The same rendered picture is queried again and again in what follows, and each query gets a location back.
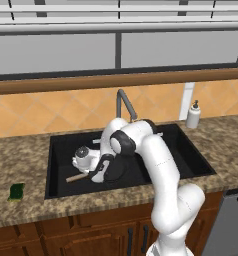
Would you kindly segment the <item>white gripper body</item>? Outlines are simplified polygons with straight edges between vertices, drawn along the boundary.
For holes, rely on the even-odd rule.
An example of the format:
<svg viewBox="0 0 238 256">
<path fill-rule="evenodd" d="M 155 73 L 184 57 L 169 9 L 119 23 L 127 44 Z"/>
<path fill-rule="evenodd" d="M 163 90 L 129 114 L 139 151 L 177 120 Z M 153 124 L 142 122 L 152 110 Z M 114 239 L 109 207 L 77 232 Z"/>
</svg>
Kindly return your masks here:
<svg viewBox="0 0 238 256">
<path fill-rule="evenodd" d="M 73 157 L 72 165 L 82 173 L 88 173 L 91 169 L 91 158 L 90 157 Z"/>
</svg>

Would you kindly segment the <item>black sink basin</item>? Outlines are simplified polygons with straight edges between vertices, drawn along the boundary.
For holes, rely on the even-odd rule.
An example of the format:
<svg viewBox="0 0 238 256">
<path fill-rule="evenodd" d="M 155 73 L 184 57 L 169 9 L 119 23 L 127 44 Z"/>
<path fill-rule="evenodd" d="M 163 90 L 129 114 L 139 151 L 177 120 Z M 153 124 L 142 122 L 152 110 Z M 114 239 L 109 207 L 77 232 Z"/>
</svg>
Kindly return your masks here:
<svg viewBox="0 0 238 256">
<path fill-rule="evenodd" d="M 157 130 L 168 146 L 180 172 L 181 179 L 215 175 L 215 170 L 177 124 L 158 125 Z M 81 146 L 99 150 L 95 139 L 101 131 L 52 136 L 50 138 L 49 161 L 45 198 L 60 198 L 100 191 L 147 185 L 151 183 L 142 158 L 116 156 L 112 164 L 114 180 L 94 183 L 88 177 L 67 183 L 68 177 L 80 174 L 72 165 L 72 157 Z"/>
</svg>

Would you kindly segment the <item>green sponge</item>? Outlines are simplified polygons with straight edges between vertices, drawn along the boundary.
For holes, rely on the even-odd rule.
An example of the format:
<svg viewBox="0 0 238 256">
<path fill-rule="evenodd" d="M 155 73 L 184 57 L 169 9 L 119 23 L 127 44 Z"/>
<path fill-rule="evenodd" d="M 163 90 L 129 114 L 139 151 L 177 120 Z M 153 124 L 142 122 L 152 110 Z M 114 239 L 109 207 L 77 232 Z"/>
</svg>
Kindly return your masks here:
<svg viewBox="0 0 238 256">
<path fill-rule="evenodd" d="M 23 199 L 24 188 L 25 188 L 24 183 L 13 184 L 10 187 L 10 195 L 8 197 L 8 201 L 11 201 L 11 202 L 21 201 Z"/>
</svg>

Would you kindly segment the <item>dark grey tap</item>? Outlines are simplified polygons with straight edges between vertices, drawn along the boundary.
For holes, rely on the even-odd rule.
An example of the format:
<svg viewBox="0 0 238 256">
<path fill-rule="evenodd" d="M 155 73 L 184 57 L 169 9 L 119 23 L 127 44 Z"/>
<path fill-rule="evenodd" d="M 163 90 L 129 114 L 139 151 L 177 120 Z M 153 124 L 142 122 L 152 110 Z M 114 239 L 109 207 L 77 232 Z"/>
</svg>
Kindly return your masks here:
<svg viewBox="0 0 238 256">
<path fill-rule="evenodd" d="M 130 100 L 128 99 L 126 93 L 123 89 L 117 91 L 116 97 L 116 116 L 121 117 L 121 105 L 124 104 L 130 115 L 130 121 L 135 121 L 137 119 L 137 113 L 135 112 Z"/>
</svg>

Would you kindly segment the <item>brown wooden cupboard door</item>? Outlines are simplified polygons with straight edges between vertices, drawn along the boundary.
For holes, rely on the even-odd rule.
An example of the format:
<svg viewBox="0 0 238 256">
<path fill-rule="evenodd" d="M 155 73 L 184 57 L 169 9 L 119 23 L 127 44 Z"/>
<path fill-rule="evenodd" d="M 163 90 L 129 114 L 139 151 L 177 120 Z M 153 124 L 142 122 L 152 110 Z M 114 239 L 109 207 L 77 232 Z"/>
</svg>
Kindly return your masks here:
<svg viewBox="0 0 238 256">
<path fill-rule="evenodd" d="M 195 256 L 201 256 L 203 252 L 218 214 L 222 195 L 222 192 L 207 193 L 205 195 L 205 202 L 187 234 L 186 245 Z"/>
<path fill-rule="evenodd" d="M 141 247 L 143 243 L 143 226 L 148 225 L 149 232 L 148 232 L 148 238 L 147 238 L 147 247 L 146 252 L 149 249 L 149 247 L 156 241 L 158 237 L 158 232 L 153 227 L 150 219 L 143 219 L 138 221 L 138 233 L 137 233 L 137 245 L 136 245 L 136 256 L 146 256 L 146 252 L 141 252 Z"/>
<path fill-rule="evenodd" d="M 0 256 L 44 256 L 37 238 L 26 238 L 15 227 L 0 228 Z"/>
<path fill-rule="evenodd" d="M 129 221 L 45 236 L 47 256 L 127 256 L 128 228 L 133 228 L 131 256 L 134 256 L 136 223 Z"/>
</svg>

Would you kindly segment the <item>brown wooden window sill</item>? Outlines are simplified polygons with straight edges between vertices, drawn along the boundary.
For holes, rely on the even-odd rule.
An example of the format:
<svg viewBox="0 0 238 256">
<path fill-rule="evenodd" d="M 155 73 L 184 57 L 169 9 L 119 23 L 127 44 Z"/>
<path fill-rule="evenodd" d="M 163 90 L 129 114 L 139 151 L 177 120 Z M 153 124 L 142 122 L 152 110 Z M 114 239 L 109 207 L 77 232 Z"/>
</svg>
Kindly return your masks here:
<svg viewBox="0 0 238 256">
<path fill-rule="evenodd" d="M 0 95 L 238 79 L 238 68 L 0 81 Z"/>
</svg>

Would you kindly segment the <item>grey framed window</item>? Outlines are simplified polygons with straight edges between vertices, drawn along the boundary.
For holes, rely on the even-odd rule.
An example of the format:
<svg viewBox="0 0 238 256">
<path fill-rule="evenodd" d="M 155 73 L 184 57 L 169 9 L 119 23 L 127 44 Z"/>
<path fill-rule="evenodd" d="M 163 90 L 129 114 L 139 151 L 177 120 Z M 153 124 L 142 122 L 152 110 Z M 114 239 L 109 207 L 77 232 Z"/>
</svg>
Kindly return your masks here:
<svg viewBox="0 0 238 256">
<path fill-rule="evenodd" d="M 238 69 L 238 27 L 0 25 L 0 81 Z"/>
</svg>

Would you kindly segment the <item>white soap dispenser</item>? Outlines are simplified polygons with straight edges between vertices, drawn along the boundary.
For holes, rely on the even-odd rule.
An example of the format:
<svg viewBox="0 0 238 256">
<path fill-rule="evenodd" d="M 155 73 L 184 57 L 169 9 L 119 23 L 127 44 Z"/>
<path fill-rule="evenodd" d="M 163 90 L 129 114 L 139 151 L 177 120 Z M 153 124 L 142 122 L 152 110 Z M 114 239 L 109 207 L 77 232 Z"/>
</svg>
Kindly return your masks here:
<svg viewBox="0 0 238 256">
<path fill-rule="evenodd" d="M 200 110 L 198 101 L 195 100 L 193 105 L 188 110 L 186 127 L 195 129 L 198 126 L 200 115 L 201 115 L 201 110 Z"/>
</svg>

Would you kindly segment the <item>white window blinds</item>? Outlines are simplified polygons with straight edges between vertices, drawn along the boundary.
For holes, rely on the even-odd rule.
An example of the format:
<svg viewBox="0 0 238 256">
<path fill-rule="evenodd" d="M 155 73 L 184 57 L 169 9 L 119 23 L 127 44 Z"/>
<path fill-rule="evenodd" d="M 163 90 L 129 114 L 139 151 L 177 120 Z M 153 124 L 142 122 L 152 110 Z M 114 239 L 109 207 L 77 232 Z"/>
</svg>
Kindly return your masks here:
<svg viewBox="0 0 238 256">
<path fill-rule="evenodd" d="M 0 34 L 238 29 L 238 0 L 76 0 L 0 4 Z"/>
</svg>

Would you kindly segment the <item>grey dishwasher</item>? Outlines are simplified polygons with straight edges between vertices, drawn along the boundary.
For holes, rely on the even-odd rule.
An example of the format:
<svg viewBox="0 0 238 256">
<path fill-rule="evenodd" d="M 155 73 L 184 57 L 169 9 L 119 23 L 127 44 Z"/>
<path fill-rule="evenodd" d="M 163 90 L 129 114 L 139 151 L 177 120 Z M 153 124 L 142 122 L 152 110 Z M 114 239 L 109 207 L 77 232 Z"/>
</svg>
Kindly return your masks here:
<svg viewBox="0 0 238 256">
<path fill-rule="evenodd" d="M 223 193 L 201 256 L 238 256 L 238 188 Z"/>
</svg>

